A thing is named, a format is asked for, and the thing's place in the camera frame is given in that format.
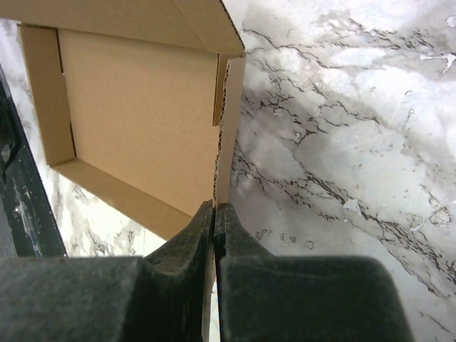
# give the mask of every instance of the black strip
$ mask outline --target black strip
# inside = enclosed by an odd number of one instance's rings
[[[9,117],[19,149],[0,180],[0,195],[19,257],[66,256],[56,220],[0,66],[1,115]]]

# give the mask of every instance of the cardboard box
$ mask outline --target cardboard box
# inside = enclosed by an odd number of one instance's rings
[[[0,0],[46,162],[169,239],[227,201],[244,45],[219,0]]]

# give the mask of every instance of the marble pattern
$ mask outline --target marble pattern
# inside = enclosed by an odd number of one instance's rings
[[[379,259],[415,340],[456,341],[456,3],[224,2],[248,58],[231,191],[243,225],[277,255]],[[46,167],[12,21],[0,63],[69,255],[163,244]]]

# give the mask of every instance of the marble countertop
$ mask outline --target marble countertop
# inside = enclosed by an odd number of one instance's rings
[[[379,259],[416,341],[456,341],[456,2],[224,2],[248,60],[230,195],[243,225],[277,255]],[[68,254],[161,246],[46,166],[3,19],[0,64]]]

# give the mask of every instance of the brown cardboard box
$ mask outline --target brown cardboard box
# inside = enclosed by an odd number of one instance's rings
[[[0,0],[47,163],[166,239],[227,201],[244,46],[219,0]]]

